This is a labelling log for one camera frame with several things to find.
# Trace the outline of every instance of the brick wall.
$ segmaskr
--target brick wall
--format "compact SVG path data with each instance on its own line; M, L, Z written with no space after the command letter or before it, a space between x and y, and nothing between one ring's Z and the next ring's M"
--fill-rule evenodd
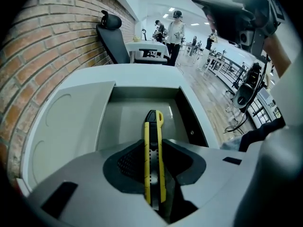
M125 42L134 18L116 0L28 0L0 51L0 160L10 179L30 127L51 92L74 70L112 63L96 36L101 10L122 19Z

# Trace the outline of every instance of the woman in white shirt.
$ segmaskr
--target woman in white shirt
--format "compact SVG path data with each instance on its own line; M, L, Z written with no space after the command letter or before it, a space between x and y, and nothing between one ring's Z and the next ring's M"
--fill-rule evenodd
M176 10L173 15L175 21L171 22L168 27L168 38L166 41L170 54L169 66L175 66L179 54L181 40L185 35L185 24L181 21L182 13Z

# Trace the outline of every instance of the yellow utility knife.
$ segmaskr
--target yellow utility knife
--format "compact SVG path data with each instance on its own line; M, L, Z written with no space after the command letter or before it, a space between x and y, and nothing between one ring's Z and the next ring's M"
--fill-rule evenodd
M145 199L154 210L166 200L164 164L162 159L163 114L159 110L150 110L144 123L145 163L144 185Z

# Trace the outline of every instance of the floor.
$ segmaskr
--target floor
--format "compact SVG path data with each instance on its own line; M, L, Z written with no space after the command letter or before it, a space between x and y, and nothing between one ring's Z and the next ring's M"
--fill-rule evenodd
M224 134L226 127L237 125L237 122L231 119L233 116L232 112L227 113L225 110L232 104L230 100L232 96L225 92L228 89L227 86L211 71L208 71L204 75L198 71L196 64L193 64L194 59L194 55L189 57L187 54L184 54L183 51L180 51L176 61L176 67L184 75L198 97L212 124L218 143L221 145L223 142L240 135L237 131ZM247 120L241 126L241 129L244 133L247 133L253 130L254 127L250 120Z

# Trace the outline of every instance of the chair headrest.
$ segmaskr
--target chair headrest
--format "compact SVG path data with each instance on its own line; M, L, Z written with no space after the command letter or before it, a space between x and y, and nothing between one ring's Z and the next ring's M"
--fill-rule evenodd
M102 27L107 29L118 29L121 27L121 18L114 14L108 14L108 12L106 12L105 10L102 10L101 12L104 14L101 20Z

